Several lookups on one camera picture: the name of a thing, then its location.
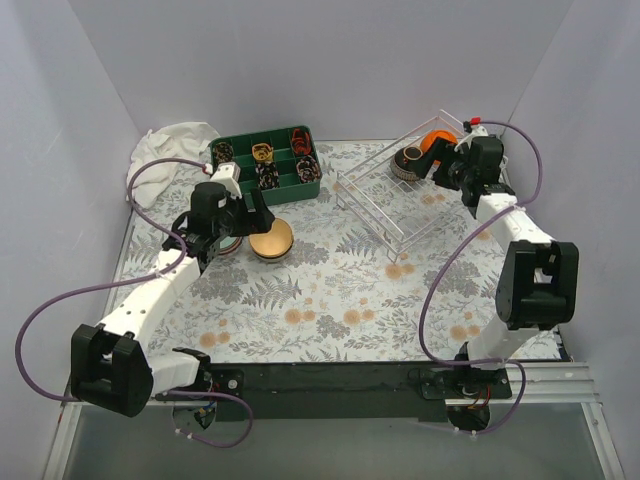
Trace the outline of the beige bowl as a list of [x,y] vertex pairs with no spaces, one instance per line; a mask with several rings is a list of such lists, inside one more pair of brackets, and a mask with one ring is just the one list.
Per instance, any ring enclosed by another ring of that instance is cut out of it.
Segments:
[[251,234],[249,245],[252,251],[263,258],[275,259],[287,254],[294,243],[293,230],[288,222],[276,218],[266,233]]

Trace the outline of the olive brown bowl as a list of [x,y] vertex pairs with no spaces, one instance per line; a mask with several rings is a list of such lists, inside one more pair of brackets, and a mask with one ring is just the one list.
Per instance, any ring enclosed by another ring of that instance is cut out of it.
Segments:
[[291,253],[291,250],[286,250],[283,252],[276,252],[276,253],[268,253],[268,252],[263,252],[263,251],[259,251],[259,250],[253,250],[253,254],[261,261],[266,262],[266,263],[278,263],[283,261],[284,259],[286,259],[289,254]]

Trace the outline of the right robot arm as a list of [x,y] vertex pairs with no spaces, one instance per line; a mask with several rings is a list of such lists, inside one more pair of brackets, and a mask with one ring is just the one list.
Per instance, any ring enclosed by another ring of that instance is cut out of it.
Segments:
[[460,192],[462,204],[505,252],[492,320],[455,359],[425,380],[443,393],[475,397],[507,389],[504,367],[542,331],[569,322],[575,311],[579,251],[545,233],[501,179],[502,142],[491,135],[460,143],[437,137],[422,157],[408,162],[419,177]]

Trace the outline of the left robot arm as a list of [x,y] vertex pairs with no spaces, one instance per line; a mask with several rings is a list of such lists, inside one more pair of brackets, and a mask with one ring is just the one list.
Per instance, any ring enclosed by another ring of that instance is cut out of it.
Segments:
[[95,326],[80,325],[71,338],[70,390],[74,397],[134,417],[155,395],[180,388],[193,400],[213,386],[205,355],[175,349],[150,357],[148,345],[177,299],[218,256],[228,237],[270,231],[275,220],[262,192],[233,196],[225,184],[197,184],[190,208],[166,229],[154,270]]

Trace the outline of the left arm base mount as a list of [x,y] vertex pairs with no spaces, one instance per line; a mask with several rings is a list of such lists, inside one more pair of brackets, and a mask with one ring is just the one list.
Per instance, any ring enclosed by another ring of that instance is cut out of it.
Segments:
[[189,392],[189,395],[174,395],[163,392],[153,397],[156,401],[174,402],[172,418],[179,428],[205,432],[215,423],[240,422],[247,419],[246,410],[234,401],[212,398],[210,395],[198,395],[198,391],[224,393],[239,396],[240,383],[237,378],[220,377],[210,372],[203,373],[194,385],[178,387],[177,391]]

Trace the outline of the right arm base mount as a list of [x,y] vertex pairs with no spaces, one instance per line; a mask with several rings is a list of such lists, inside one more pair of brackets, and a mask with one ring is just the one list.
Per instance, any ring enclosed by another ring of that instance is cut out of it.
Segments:
[[512,389],[504,368],[482,370],[470,366],[413,369],[408,374],[421,398],[444,405],[446,422],[470,434],[486,431],[490,401],[507,400]]

